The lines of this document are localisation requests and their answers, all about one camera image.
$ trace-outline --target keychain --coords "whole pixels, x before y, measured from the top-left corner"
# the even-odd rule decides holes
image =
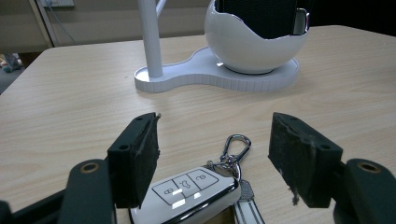
[[[229,155],[232,141],[246,144],[239,155]],[[150,184],[141,208],[130,209],[133,223],[204,223],[233,206],[237,223],[264,223],[253,191],[241,179],[239,162],[250,149],[250,140],[241,134],[227,138],[219,162],[173,175]]]

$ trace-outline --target white lamp base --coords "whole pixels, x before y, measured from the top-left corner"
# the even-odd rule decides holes
[[[163,92],[175,87],[204,84],[233,91],[275,91],[291,85],[298,73],[295,59],[263,75],[246,75],[231,71],[216,58],[209,48],[195,51],[181,63],[163,66],[163,75],[149,77],[147,67],[137,70],[134,84],[140,91]]]

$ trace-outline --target carabiner clip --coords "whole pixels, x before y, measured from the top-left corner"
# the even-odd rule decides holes
[[[234,140],[242,141],[242,142],[244,142],[246,144],[246,146],[245,146],[244,150],[242,150],[242,152],[239,153],[239,155],[236,155],[236,156],[235,155],[231,155],[231,156],[229,156],[228,155],[228,149],[230,147],[231,142],[234,141]],[[222,162],[226,162],[228,159],[233,158],[234,162],[239,163],[245,157],[245,155],[248,153],[248,150],[250,149],[250,146],[251,146],[251,141],[246,136],[244,136],[242,134],[230,135],[227,138],[226,142],[225,142],[224,150],[223,150],[223,152],[222,152],[222,154],[221,154],[219,159]]]

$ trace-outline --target floor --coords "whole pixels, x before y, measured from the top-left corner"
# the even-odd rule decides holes
[[[6,73],[0,68],[0,95],[20,76],[24,68]]]

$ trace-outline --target light wood tabletop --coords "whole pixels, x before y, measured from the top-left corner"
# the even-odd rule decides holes
[[[161,39],[163,63],[186,60],[205,37]],[[217,160],[226,138],[249,137],[241,163],[266,223],[332,223],[329,209],[292,205],[268,159],[274,112],[297,117],[344,149],[396,174],[396,38],[343,26],[310,29],[286,89],[241,92],[207,85],[145,93],[142,41],[49,49],[0,96],[0,200],[17,211],[64,189],[81,161],[103,159],[129,122],[158,112],[161,157],[153,181]],[[129,223],[119,210],[119,223]],[[233,220],[223,213],[211,223]]]

